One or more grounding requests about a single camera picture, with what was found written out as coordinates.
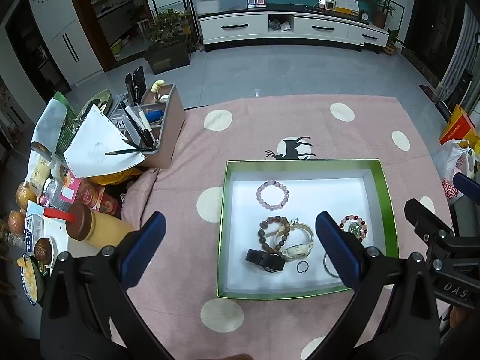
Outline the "thin silver bangle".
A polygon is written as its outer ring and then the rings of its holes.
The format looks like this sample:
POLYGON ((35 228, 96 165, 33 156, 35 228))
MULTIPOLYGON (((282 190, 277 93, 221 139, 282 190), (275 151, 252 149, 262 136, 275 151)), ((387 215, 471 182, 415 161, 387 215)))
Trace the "thin silver bangle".
POLYGON ((333 278, 335 278, 335 279, 338 279, 338 278, 339 278, 339 275, 338 275, 338 273, 337 273, 337 271, 336 271, 336 269, 335 269, 332 261, 331 261, 330 258, 329 258, 329 255, 328 255, 327 253, 324 255, 324 258, 323 258, 323 267, 324 267, 324 269, 325 269, 325 272, 326 272, 329 276, 331 276, 331 277, 333 277, 333 278))

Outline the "cream white wrist watch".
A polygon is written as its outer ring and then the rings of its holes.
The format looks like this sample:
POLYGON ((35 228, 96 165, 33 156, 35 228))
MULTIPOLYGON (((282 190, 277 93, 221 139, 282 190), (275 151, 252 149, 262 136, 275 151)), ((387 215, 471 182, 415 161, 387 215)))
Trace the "cream white wrist watch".
POLYGON ((287 262, 306 258, 314 246, 314 234, 305 223, 295 220, 289 226, 278 228, 274 243, 280 246, 279 253, 287 262))

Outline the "black wrist watch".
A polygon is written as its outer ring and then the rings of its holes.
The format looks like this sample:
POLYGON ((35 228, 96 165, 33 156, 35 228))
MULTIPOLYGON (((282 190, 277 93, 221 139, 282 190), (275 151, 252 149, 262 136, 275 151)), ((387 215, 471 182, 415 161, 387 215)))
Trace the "black wrist watch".
POLYGON ((282 272, 286 264, 286 261, 279 255, 261 250, 248 250, 245 260, 262 267, 268 273, 282 272))

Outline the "white plastic shopping bag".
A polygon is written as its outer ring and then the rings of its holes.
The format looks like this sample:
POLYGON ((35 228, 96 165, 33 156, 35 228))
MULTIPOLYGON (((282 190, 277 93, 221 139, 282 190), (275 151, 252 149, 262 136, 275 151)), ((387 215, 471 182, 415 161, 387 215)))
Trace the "white plastic shopping bag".
POLYGON ((475 152, 468 140, 453 139, 442 144, 433 154, 433 163, 439 173, 448 205, 452 206, 463 197, 462 192, 454 186, 453 177, 460 173, 473 179, 475 152))

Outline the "yellow bear bottle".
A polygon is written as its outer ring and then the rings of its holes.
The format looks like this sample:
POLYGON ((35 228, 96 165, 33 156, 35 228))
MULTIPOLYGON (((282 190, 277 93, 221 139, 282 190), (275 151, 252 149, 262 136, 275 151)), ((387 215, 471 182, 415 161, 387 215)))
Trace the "yellow bear bottle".
POLYGON ((96 248, 118 246, 135 229, 129 223, 112 215, 90 209, 87 205, 75 202, 68 213, 74 217, 67 222, 67 234, 78 242, 87 242, 96 248))

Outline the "pink polka dot tablecloth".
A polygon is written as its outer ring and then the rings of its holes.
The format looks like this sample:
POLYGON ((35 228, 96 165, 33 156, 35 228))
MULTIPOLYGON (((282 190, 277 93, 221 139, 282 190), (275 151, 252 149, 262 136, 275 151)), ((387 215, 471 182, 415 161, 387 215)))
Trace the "pink polka dot tablecloth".
POLYGON ((243 322, 230 332, 201 319, 209 306, 215 320, 233 303, 215 295, 219 223, 218 188, 230 160, 262 159, 284 138, 304 139, 318 158, 376 158, 393 199, 400 253, 424 251, 404 217, 416 198, 451 222, 438 173, 419 132, 392 97, 299 95, 262 97, 200 107, 186 114, 172 165, 148 170, 128 189, 122 218, 139 228, 155 212, 167 232, 139 284, 128 295, 148 327, 176 359, 219 359, 238 353, 255 359, 299 359, 325 336, 352 293, 290 301, 243 301, 243 322))

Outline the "yellow paper bag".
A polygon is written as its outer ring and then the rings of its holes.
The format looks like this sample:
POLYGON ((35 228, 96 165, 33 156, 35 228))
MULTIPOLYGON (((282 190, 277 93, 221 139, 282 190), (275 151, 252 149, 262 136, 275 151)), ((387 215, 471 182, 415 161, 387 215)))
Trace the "yellow paper bag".
POLYGON ((476 127, 467 112, 459 105, 455 105, 447 126, 439 138, 441 145, 450 140, 467 140, 470 147, 474 147, 479 140, 476 127))

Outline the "green cardboard box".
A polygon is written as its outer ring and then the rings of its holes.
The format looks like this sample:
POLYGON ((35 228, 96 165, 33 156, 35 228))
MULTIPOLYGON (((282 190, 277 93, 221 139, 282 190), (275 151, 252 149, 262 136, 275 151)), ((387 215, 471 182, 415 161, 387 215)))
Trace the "green cardboard box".
POLYGON ((316 234, 323 211, 353 231, 363 247, 398 257, 395 217, 379 160, 227 162, 217 297, 290 300, 344 291, 316 234))

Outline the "white paper sheet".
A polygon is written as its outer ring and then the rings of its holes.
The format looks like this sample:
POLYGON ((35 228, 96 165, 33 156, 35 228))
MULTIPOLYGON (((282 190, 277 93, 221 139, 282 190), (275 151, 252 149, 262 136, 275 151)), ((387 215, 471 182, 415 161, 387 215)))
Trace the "white paper sheet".
POLYGON ((146 159, 138 151, 107 155, 113 151, 133 148, 112 121, 93 105, 64 152, 64 158, 68 169, 76 177, 105 176, 128 170, 146 159))

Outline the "potted plant right of cabinet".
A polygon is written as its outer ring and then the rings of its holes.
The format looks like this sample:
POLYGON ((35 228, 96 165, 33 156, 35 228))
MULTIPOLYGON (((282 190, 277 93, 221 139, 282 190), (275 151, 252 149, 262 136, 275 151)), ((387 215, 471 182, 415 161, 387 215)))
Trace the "potted plant right of cabinet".
POLYGON ((390 0, 371 0, 371 8, 373 11, 373 25, 384 29, 387 18, 393 16, 395 12, 393 3, 390 0))

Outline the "potted green plant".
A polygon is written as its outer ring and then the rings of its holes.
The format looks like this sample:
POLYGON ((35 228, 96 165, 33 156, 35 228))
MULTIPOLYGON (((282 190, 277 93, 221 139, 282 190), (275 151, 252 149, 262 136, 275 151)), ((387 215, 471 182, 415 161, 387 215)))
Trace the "potted green plant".
POLYGON ((144 59, 155 75, 191 64, 194 33, 186 10, 167 8, 155 14, 147 35, 151 44, 144 59))

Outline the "white tv cabinet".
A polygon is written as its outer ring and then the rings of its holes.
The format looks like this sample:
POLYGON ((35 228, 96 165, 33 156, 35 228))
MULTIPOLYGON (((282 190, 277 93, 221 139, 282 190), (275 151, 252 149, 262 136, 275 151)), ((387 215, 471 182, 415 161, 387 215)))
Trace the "white tv cabinet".
POLYGON ((199 19, 206 47, 235 41, 331 41, 386 47, 389 34, 353 19, 289 11, 243 11, 199 19))

